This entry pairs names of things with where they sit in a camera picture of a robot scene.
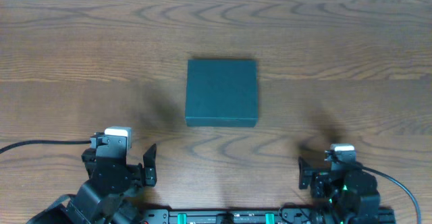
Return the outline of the black gift box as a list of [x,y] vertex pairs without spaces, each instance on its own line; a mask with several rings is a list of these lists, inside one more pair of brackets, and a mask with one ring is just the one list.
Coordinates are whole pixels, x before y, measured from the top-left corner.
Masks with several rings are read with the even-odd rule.
[[185,120],[189,127],[253,128],[259,119],[257,62],[190,59]]

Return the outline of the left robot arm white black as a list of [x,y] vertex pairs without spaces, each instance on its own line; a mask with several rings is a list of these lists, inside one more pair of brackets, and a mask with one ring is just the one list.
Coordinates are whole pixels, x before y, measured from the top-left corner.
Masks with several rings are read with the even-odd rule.
[[128,140],[102,132],[92,136],[90,148],[82,153],[89,179],[76,194],[60,196],[28,224],[144,223],[142,213],[127,199],[156,185],[157,145],[143,154],[143,163],[129,165]]

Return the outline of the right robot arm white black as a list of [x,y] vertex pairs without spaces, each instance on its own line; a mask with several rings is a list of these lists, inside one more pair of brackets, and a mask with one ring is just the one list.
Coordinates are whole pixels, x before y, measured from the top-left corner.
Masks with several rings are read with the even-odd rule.
[[298,158],[299,188],[310,189],[316,207],[310,212],[310,223],[368,224],[379,222],[381,201],[376,178],[363,171],[356,154],[328,150],[328,168],[315,168]]

